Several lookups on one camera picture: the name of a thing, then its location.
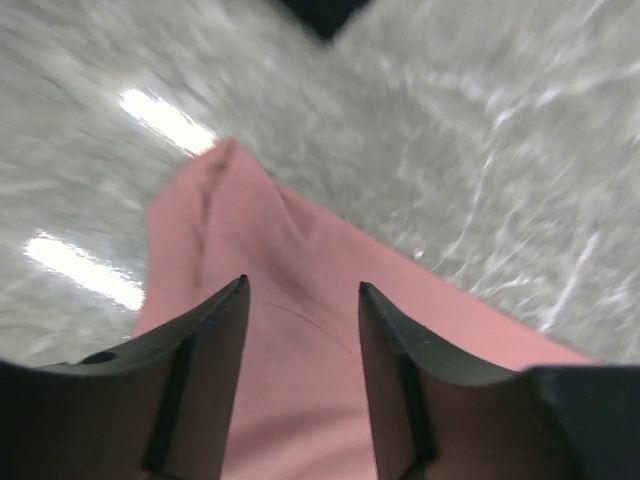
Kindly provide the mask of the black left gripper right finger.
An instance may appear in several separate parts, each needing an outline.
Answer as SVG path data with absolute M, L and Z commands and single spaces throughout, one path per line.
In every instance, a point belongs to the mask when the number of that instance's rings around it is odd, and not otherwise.
M 521 372 L 451 344 L 374 285 L 359 336 L 381 479 L 635 479 L 639 369 Z

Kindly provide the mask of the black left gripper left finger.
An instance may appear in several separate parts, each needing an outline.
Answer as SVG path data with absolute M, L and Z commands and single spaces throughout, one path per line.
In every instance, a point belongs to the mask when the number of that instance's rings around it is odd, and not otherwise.
M 249 316 L 240 277 L 82 361 L 1 364 L 5 479 L 217 479 Z

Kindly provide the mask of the pink graphic t-shirt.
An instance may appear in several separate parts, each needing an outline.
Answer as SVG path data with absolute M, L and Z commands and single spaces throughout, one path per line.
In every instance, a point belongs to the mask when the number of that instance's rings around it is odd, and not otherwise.
M 358 332 L 364 282 L 501 366 L 585 362 L 275 183 L 235 140 L 188 163 L 147 214 L 150 276 L 138 333 L 249 279 L 226 479 L 375 477 Z

